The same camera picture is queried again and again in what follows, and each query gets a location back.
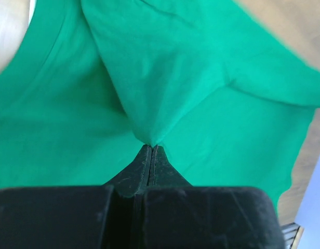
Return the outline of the green t shirt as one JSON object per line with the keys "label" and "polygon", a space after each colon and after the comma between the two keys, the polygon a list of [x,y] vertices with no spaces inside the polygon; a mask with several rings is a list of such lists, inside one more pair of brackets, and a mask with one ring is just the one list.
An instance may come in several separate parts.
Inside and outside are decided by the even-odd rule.
{"label": "green t shirt", "polygon": [[320,72],[234,1],[0,1],[0,189],[103,184],[161,145],[195,186],[273,203]]}

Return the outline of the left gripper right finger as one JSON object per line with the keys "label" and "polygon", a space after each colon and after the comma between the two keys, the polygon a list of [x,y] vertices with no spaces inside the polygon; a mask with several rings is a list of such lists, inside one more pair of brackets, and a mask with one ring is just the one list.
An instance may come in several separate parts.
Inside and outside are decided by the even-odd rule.
{"label": "left gripper right finger", "polygon": [[284,248],[268,195],[254,187],[193,187],[160,146],[144,145],[136,248]]}

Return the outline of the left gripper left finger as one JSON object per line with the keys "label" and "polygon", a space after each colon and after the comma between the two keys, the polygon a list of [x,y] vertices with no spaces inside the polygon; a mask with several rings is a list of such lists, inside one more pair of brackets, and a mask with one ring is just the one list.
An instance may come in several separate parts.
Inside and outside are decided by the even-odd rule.
{"label": "left gripper left finger", "polygon": [[103,185],[0,189],[0,248],[129,248],[152,148]]}

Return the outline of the aluminium frame rail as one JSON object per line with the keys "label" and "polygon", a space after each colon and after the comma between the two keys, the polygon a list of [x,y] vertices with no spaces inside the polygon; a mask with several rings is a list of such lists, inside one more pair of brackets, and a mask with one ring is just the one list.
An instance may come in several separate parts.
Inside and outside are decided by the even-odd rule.
{"label": "aluminium frame rail", "polygon": [[304,228],[296,223],[290,223],[281,226],[281,230],[284,235],[285,248],[297,249],[303,235]]}

